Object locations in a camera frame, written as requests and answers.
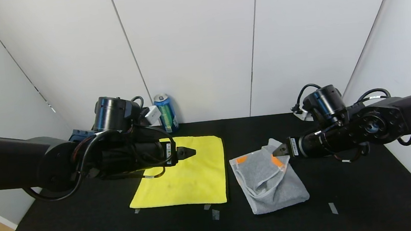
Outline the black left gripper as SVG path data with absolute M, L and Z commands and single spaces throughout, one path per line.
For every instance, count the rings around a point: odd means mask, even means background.
M 179 146 L 175 150 L 173 142 L 143 142 L 136 143 L 137 162 L 145 167 L 169 167 L 175 165 L 178 160 L 185 160 L 193 157 L 196 150 L 188 147 Z

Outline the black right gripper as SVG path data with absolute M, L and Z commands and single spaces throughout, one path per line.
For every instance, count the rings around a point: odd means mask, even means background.
M 274 157 L 290 155 L 296 158 L 313 158 L 324 156 L 319 135 L 315 133 L 288 137 L 286 141 L 286 144 L 281 144 L 273 151 Z

